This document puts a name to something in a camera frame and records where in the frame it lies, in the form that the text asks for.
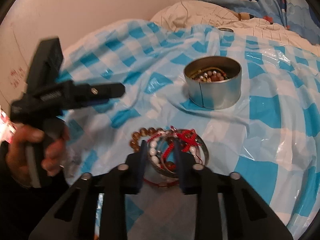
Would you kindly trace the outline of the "person's left hand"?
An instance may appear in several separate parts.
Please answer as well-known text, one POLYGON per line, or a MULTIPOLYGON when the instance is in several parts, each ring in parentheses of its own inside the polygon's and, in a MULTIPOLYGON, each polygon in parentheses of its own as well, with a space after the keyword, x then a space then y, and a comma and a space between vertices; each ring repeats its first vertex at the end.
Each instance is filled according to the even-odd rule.
MULTIPOLYGON (((31 185, 25 147, 28 143, 41 142, 43 138, 43 131, 29 125, 23 125, 17 129, 9 145, 5 161, 13 178, 24 186, 31 185)), ((60 164, 64 158, 68 140, 69 131, 65 126, 61 137, 51 143, 44 151, 44 159, 41 166, 48 176, 53 177, 60 172, 60 164)))

